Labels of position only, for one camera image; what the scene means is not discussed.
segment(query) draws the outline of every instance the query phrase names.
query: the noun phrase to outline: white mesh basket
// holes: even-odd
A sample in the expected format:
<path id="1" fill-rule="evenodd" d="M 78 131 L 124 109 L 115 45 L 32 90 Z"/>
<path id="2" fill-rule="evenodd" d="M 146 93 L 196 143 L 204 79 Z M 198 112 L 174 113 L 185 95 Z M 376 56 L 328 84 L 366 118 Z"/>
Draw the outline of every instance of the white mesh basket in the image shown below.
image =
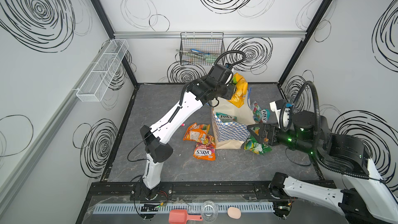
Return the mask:
<path id="1" fill-rule="evenodd" d="M 117 72 L 129 45 L 125 39 L 113 39 L 76 93 L 82 102 L 99 102 Z"/>

